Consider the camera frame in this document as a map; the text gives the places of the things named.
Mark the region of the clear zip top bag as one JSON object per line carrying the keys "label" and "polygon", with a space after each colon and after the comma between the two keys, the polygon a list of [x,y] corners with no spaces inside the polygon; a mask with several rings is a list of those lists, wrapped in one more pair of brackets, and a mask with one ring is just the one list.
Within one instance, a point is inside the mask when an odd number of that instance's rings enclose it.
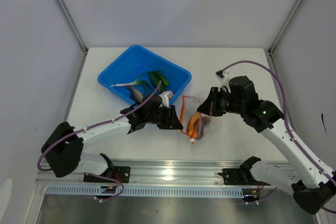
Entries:
{"label": "clear zip top bag", "polygon": [[186,135],[191,144],[209,137],[220,130],[220,122],[215,117],[197,112],[201,101],[197,97],[183,95],[180,111],[180,122],[183,125],[181,132]]}

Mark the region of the orange purple sweet potato slice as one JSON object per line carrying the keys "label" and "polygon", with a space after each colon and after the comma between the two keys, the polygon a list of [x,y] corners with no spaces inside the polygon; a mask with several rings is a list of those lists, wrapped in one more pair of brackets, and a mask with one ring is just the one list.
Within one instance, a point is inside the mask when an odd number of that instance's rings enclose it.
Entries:
{"label": "orange purple sweet potato slice", "polygon": [[210,123],[211,117],[202,115],[201,113],[194,113],[188,123],[186,134],[194,140],[200,140],[204,136],[204,129]]}

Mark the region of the grey toy fish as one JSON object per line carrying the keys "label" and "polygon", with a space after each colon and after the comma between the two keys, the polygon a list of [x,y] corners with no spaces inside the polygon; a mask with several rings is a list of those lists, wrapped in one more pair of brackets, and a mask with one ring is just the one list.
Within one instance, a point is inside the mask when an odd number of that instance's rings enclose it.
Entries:
{"label": "grey toy fish", "polygon": [[136,89],[134,86],[129,86],[128,89],[130,90],[130,98],[137,103],[141,103],[144,99],[144,95]]}

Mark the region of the dark green cucumber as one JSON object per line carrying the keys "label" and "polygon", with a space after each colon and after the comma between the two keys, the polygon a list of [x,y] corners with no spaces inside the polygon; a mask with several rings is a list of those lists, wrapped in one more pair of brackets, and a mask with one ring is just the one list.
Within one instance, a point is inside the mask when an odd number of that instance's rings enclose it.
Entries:
{"label": "dark green cucumber", "polygon": [[152,84],[155,88],[158,86],[159,82],[161,82],[159,91],[160,92],[165,91],[165,85],[164,85],[163,81],[161,80],[161,78],[156,73],[151,72],[151,73],[149,73],[149,76],[150,76],[150,80],[151,80],[151,82],[152,82]]}

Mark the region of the green spring onion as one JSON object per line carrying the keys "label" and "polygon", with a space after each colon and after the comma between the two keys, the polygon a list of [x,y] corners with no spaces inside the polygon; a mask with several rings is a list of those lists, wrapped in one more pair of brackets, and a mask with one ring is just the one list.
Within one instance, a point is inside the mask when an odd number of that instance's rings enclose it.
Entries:
{"label": "green spring onion", "polygon": [[149,75],[149,73],[154,72],[154,73],[158,73],[159,71],[148,71],[145,73],[141,73],[139,74],[136,79],[134,81],[131,82],[127,82],[127,83],[116,83],[116,84],[112,84],[110,85],[110,87],[129,87],[129,86],[141,86],[144,93],[148,94],[150,91],[153,91],[154,88],[151,84],[149,84],[148,81],[141,79],[142,76],[144,75]]}

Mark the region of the blue plastic bin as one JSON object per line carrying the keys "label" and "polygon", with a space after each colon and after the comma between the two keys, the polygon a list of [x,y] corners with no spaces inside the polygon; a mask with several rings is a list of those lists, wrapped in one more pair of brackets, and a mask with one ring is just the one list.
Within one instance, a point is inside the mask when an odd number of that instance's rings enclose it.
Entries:
{"label": "blue plastic bin", "polygon": [[130,91],[125,87],[116,87],[117,83],[129,83],[139,80],[151,82],[150,71],[159,71],[169,82],[167,90],[173,92],[170,103],[174,103],[192,79],[191,73],[171,61],[140,46],[126,49],[116,60],[98,75],[98,83],[107,88],[128,104],[133,104]]}

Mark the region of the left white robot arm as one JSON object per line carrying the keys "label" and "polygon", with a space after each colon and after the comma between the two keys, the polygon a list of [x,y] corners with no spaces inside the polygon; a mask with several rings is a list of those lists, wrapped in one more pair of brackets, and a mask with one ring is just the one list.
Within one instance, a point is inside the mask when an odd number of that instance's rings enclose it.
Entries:
{"label": "left white robot arm", "polygon": [[113,137],[127,135],[153,124],[160,130],[182,130],[174,105],[163,95],[149,95],[141,103],[135,103],[120,111],[115,119],[89,126],[74,127],[68,122],[60,123],[41,148],[40,161],[46,160],[57,178],[73,172],[95,174],[102,182],[110,181],[114,169],[104,153],[95,155],[85,149]]}

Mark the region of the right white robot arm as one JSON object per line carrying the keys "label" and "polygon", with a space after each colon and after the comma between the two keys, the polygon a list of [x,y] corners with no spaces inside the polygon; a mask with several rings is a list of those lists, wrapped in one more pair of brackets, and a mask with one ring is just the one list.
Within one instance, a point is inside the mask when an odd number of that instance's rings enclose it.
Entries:
{"label": "right white robot arm", "polygon": [[212,87],[198,112],[209,116],[240,115],[257,133],[268,139],[291,164],[294,172],[251,157],[240,170],[240,179],[270,184],[289,195],[307,213],[316,214],[335,196],[335,171],[325,164],[286,124],[285,115],[267,100],[261,100],[247,76],[234,77],[228,86]]}

